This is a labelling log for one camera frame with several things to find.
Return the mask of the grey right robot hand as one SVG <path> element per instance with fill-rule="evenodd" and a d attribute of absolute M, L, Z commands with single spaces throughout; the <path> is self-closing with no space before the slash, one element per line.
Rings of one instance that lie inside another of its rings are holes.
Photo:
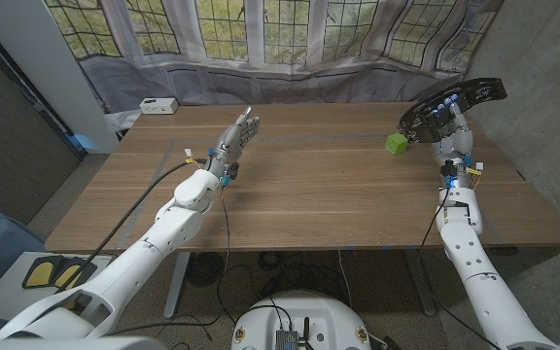
<path fill-rule="evenodd" d="M 445 102 L 452 121 L 443 128 L 446 135 L 432 144 L 432 151 L 447 189 L 470 188 L 467 169 L 472 166 L 473 132 L 459 104 L 449 98 Z"/>

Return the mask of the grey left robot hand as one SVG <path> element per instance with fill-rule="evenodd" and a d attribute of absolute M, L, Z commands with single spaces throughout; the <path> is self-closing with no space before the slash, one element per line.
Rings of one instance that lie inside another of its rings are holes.
<path fill-rule="evenodd" d="M 251 111 L 252 107 L 248 106 L 224 131 L 206 162 L 204 169 L 220 181 L 223 181 L 229 170 L 238 163 L 243 149 L 259 131 L 260 118 L 251 117 Z"/>

